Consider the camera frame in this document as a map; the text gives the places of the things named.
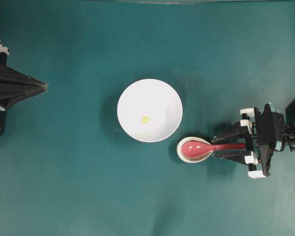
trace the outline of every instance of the teal table surface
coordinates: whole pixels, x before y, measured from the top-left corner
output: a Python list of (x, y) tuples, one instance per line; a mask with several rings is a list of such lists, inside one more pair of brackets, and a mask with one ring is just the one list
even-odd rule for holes
[[(0, 39), (8, 66), (49, 84), (8, 111), (0, 236), (295, 236), (295, 152), (275, 153), (264, 179), (176, 154), (239, 109), (295, 99), (295, 0), (2, 0)], [(184, 108), (153, 144), (117, 120), (120, 94), (143, 78), (172, 85)]]

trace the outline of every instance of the white bowl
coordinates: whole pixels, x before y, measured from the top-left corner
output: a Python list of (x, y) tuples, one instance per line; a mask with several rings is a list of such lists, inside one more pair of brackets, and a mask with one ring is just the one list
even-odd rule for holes
[(182, 118), (178, 93), (167, 83), (144, 79), (131, 84), (119, 98), (118, 120), (124, 131), (141, 142), (171, 136)]

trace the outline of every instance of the small yellow object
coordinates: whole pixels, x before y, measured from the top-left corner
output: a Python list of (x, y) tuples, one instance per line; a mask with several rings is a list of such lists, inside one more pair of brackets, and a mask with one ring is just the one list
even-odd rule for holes
[(149, 123), (149, 117), (142, 117), (141, 121), (143, 124), (147, 124)]

